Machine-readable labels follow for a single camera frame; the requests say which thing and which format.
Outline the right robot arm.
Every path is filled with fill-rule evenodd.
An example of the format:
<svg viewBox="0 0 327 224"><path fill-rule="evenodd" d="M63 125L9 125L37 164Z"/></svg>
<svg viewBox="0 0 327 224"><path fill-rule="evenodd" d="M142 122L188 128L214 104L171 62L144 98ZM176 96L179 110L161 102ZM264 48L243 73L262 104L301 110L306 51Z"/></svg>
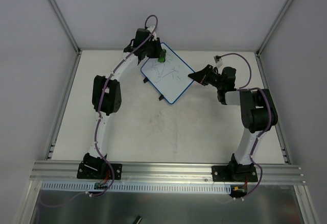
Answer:
<svg viewBox="0 0 327 224"><path fill-rule="evenodd" d="M240 144L227 165L212 166L214 182L257 182L256 147L261 137L278 122L269 89L236 89L236 72L235 68L225 67L218 73L216 68L207 65L188 75L203 86L214 86L221 104L239 106L241 111L244 131Z"/></svg>

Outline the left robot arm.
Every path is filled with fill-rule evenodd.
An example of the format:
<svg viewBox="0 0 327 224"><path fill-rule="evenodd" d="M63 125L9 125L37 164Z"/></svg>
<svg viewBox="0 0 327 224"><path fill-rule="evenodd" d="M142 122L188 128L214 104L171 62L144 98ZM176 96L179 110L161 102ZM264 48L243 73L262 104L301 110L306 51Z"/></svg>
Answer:
<svg viewBox="0 0 327 224"><path fill-rule="evenodd" d="M79 164L77 178L118 179L112 176L112 170L106 160L113 113L116 113L122 104L120 81L145 58L165 57L166 51L156 36L155 26L139 28L135 38L124 48L122 60L116 67L108 74L94 78L91 102L96 112L95 134L88 152Z"/></svg>

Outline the green whiteboard eraser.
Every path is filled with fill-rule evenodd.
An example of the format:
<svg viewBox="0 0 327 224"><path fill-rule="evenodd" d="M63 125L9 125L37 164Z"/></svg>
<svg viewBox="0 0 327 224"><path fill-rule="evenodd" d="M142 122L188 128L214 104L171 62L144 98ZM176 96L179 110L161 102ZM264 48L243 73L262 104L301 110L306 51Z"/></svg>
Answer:
<svg viewBox="0 0 327 224"><path fill-rule="evenodd" d="M160 51L159 57L158 57L158 62L159 63L165 63L165 61L166 61L166 53L167 53L167 51L164 48Z"/></svg>

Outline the blue framed whiteboard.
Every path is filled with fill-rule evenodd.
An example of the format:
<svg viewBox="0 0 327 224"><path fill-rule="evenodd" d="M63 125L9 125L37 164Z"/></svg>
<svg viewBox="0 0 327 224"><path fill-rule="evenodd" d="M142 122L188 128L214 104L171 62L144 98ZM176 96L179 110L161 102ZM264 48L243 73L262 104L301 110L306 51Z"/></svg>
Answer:
<svg viewBox="0 0 327 224"><path fill-rule="evenodd" d="M148 59L141 66L141 73L148 79L168 104L174 104L190 87L194 80L189 74L195 71L182 60L166 43L161 43L166 50L166 60Z"/></svg>

